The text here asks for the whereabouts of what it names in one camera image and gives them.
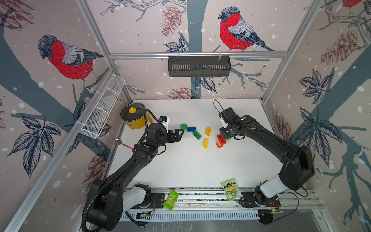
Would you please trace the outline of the red long lego brick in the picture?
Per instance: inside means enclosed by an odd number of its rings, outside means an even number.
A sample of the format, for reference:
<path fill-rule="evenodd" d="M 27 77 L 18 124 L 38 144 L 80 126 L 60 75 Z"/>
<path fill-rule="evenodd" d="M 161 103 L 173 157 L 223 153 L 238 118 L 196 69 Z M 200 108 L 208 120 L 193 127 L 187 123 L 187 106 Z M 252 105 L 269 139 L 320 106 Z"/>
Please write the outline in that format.
<path fill-rule="evenodd" d="M 222 137 L 221 134 L 217 136 L 217 139 L 218 139 L 218 141 L 219 141 L 219 143 L 221 145 L 225 145 L 226 144 L 226 141 L 223 139 L 223 137 Z"/>

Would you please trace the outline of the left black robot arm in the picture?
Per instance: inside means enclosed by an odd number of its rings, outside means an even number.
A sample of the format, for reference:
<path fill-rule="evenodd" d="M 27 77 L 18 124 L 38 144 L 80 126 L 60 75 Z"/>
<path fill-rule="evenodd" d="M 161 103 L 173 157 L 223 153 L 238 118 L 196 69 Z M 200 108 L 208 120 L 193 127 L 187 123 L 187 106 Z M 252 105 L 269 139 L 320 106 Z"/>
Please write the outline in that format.
<path fill-rule="evenodd" d="M 89 231 L 87 223 L 95 225 L 97 232 L 101 229 L 111 231 L 123 213 L 136 205 L 148 205 L 151 201 L 150 187 L 136 184 L 129 191 L 126 188 L 159 155 L 159 147 L 181 141 L 184 132 L 182 129 L 167 130 L 162 123 L 150 124 L 134 145 L 131 158 L 112 175 L 92 183 L 82 213 L 82 231 Z"/>

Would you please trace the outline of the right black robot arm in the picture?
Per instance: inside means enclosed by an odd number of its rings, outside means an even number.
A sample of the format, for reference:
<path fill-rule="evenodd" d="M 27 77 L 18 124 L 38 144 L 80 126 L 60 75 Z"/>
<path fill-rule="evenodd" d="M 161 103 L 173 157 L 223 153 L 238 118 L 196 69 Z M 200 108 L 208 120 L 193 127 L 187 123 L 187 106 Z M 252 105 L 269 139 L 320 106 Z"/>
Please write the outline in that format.
<path fill-rule="evenodd" d="M 283 164 L 279 174 L 255 188 L 252 197 L 239 201 L 242 206 L 246 208 L 265 207 L 277 194 L 287 190 L 299 190 L 315 175 L 310 148 L 299 147 L 283 140 L 263 127 L 253 117 L 238 116 L 232 108 L 220 112 L 219 117 L 223 123 L 219 131 L 224 140 L 230 138 L 238 140 L 237 136 L 240 136 L 240 139 L 248 137 L 271 152 Z"/>

